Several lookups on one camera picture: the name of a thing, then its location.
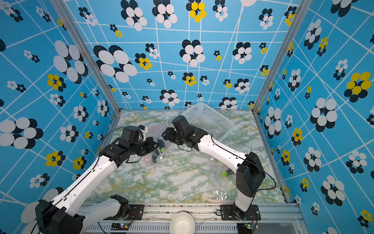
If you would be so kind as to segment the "eggplant with green stem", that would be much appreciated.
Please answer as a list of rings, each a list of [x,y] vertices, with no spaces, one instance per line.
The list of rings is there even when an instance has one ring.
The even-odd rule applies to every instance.
[[[232,174],[234,174],[234,172],[231,169],[228,169],[221,174],[221,177],[226,177],[226,176],[229,176],[229,175],[232,175]]]

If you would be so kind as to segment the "clear pink-dotted zip bag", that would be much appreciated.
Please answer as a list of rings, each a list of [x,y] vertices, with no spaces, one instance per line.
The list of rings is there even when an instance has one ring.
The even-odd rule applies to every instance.
[[[221,203],[234,201],[239,190],[236,187],[236,175],[214,157],[209,157],[207,172],[207,185],[204,197],[207,202]]]

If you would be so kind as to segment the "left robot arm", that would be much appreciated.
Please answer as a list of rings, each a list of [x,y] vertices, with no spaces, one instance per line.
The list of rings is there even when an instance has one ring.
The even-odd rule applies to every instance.
[[[41,200],[35,208],[36,224],[31,233],[82,234],[87,227],[113,216],[134,218],[126,198],[113,195],[108,200],[81,208],[91,192],[131,156],[146,156],[159,147],[153,137],[146,136],[147,128],[127,126],[121,137],[107,145],[94,163],[66,190],[50,201]]]

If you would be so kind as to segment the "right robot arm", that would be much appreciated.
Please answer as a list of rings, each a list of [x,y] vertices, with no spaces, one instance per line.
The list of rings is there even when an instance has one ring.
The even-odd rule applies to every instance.
[[[205,130],[190,125],[182,115],[172,120],[172,127],[168,127],[162,137],[178,146],[185,144],[206,153],[229,167],[236,175],[236,187],[239,190],[232,213],[239,220],[248,217],[255,195],[266,177],[255,153],[245,154],[224,145]]]

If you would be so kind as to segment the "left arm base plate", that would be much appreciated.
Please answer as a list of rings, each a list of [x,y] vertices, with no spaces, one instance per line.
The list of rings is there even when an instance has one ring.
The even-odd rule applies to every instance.
[[[130,204],[128,205],[128,213],[126,216],[120,216],[119,214],[108,217],[105,220],[142,220],[145,206],[142,204]]]

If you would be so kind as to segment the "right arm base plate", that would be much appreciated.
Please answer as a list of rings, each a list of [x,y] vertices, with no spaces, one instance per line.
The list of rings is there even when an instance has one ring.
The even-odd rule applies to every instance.
[[[242,211],[234,204],[221,205],[218,210],[225,221],[260,221],[261,215],[257,205],[251,205],[247,211]]]

